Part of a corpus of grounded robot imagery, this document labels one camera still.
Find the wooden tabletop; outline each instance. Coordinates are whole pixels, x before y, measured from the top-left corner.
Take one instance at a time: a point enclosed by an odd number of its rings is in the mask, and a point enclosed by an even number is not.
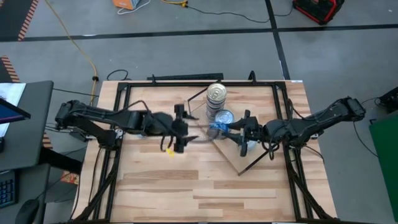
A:
[[[104,82],[98,107],[113,109],[118,82]],[[287,93],[295,109],[306,116],[310,114],[302,82],[286,81]],[[152,112],[174,114],[174,104],[185,103],[203,87],[136,87],[132,88],[129,102],[144,100]],[[226,108],[234,113],[235,120],[250,110],[260,124],[276,119],[271,88],[227,87]],[[201,116],[205,95],[192,100],[193,114]],[[130,110],[142,110],[136,105]],[[191,126],[200,126],[190,122]],[[205,139],[205,129],[190,127],[189,135]],[[126,134],[113,202],[112,222],[271,222],[295,221],[292,199],[282,150],[275,159],[261,159],[251,170],[241,176],[237,173],[246,164],[264,152],[261,147],[239,157],[239,150],[229,139],[207,143],[190,143],[184,154],[170,157],[160,151],[160,138],[140,138]],[[319,151],[317,141],[308,145]],[[88,144],[81,172],[80,198],[74,217],[87,206],[98,143]],[[94,181],[94,193],[100,179],[104,151],[101,151]],[[302,150],[302,160],[308,189],[331,216],[336,216],[333,199],[322,159],[315,153]],[[305,210],[299,189],[302,216]],[[101,204],[104,217],[106,199]]]

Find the red tool case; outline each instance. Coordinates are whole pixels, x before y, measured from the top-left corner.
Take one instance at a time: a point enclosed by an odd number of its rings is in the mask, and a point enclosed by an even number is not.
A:
[[[345,0],[293,0],[293,7],[320,25],[333,19]]]

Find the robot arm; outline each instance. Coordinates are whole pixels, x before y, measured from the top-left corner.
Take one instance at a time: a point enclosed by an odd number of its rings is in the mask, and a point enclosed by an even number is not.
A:
[[[261,126],[255,117],[250,117],[250,111],[246,110],[243,119],[228,125],[231,129],[243,129],[243,135],[223,135],[242,146],[241,156],[246,156],[247,141],[250,140],[268,142],[270,148],[277,147],[282,141],[293,147],[302,147],[314,134],[321,135],[325,129],[342,121],[360,121],[365,112],[358,100],[347,97],[306,118],[275,119]]]
[[[176,119],[163,112],[152,113],[149,110],[129,111],[127,108],[111,111],[72,100],[61,105],[55,121],[57,122],[57,129],[79,128],[96,137],[99,146],[106,149],[116,150],[120,148],[119,136],[114,130],[104,130],[93,121],[115,125],[118,129],[129,134],[176,137],[174,151],[181,153],[187,143],[197,137],[186,137],[188,124],[183,119],[196,118],[184,111],[184,105],[175,105],[174,112]]]

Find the keyboard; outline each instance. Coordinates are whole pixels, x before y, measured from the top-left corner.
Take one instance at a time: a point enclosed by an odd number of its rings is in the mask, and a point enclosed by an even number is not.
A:
[[[17,203],[17,181],[13,170],[0,172],[0,208]]]

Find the computer screen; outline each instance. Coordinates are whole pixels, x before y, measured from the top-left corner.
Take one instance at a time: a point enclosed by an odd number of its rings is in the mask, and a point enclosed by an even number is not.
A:
[[[30,114],[0,98],[0,124],[29,119]]]

